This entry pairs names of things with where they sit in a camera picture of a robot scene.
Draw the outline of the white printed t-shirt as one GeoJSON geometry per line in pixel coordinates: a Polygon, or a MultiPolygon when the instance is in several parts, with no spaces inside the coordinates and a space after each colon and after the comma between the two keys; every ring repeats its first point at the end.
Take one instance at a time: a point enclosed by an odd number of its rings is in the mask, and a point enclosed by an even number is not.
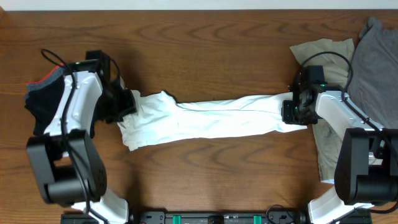
{"type": "Polygon", "coordinates": [[[137,111],[118,123],[123,144],[130,151],[184,139],[288,133],[303,128],[282,120],[282,102],[292,99],[291,93],[194,103],[177,103],[165,91],[141,96],[134,90],[132,94],[137,111]]]}

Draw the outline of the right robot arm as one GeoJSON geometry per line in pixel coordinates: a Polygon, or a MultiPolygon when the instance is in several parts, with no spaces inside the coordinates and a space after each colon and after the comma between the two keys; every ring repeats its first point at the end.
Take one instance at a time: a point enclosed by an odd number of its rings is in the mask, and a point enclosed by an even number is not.
{"type": "Polygon", "coordinates": [[[362,223],[378,207],[397,202],[397,130],[372,121],[349,98],[330,85],[321,65],[301,67],[282,103],[286,124],[306,126],[325,120],[342,140],[334,186],[307,205],[302,223],[362,223]]]}

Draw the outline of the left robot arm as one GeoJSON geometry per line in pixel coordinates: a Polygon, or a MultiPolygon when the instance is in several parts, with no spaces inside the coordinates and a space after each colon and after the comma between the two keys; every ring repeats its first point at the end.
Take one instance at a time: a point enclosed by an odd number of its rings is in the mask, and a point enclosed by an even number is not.
{"type": "Polygon", "coordinates": [[[24,100],[35,118],[26,148],[43,201],[65,208],[62,223],[132,223],[128,202],[108,187],[93,142],[97,121],[119,123],[136,111],[117,63],[102,50],[72,63],[40,52],[55,67],[27,85],[24,100]]]}

